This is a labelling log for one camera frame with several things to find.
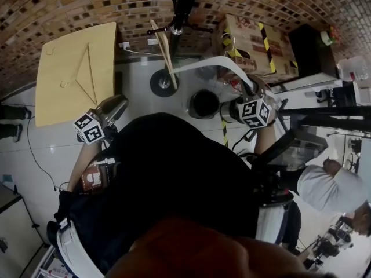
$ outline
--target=hand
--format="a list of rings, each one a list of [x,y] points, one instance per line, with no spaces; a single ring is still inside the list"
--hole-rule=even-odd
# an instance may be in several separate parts
[[[332,177],[335,177],[337,172],[341,169],[341,164],[339,164],[335,160],[330,160],[329,158],[327,158],[323,162],[323,169],[327,174],[331,175]]]

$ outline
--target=white shirt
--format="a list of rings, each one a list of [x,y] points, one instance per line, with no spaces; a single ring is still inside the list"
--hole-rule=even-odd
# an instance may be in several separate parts
[[[344,168],[333,178],[322,167],[308,166],[297,182],[299,196],[319,211],[354,212],[368,199],[362,179]]]

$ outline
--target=cardboard box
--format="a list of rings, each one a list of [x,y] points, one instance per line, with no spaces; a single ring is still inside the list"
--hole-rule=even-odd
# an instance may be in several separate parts
[[[268,83],[298,77],[289,38],[274,27],[227,14],[214,33],[212,44],[218,55],[231,58],[244,72]],[[219,69],[219,77],[227,82],[236,79],[224,68]]]

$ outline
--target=person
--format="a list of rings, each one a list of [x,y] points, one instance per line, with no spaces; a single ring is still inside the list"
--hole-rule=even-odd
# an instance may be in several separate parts
[[[82,147],[48,238],[58,248],[67,218],[110,278],[332,277],[306,273],[280,246],[254,239],[254,179],[236,154],[184,120],[142,116],[107,149]]]
[[[262,154],[275,142],[274,127],[257,132],[254,152]],[[299,195],[318,211],[354,212],[352,227],[360,235],[371,235],[371,208],[368,189],[362,179],[342,168],[335,160],[326,159],[323,166],[310,165],[296,171],[281,171],[282,188]],[[285,248],[295,252],[301,229],[301,213],[295,202],[289,207],[286,231],[282,238]]]
[[[13,107],[0,105],[0,119],[30,119],[31,111],[26,107]],[[13,125],[0,123],[0,139],[13,137],[13,142],[18,142],[22,133],[22,124]]]

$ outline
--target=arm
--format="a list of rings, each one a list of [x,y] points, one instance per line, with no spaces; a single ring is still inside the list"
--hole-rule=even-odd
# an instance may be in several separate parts
[[[257,130],[256,144],[254,152],[261,155],[276,142],[274,125],[263,127]]]
[[[101,141],[90,145],[83,144],[80,154],[77,158],[74,169],[72,170],[70,180],[67,185],[67,191],[72,192],[79,181],[82,173],[85,171],[91,160],[101,151]]]

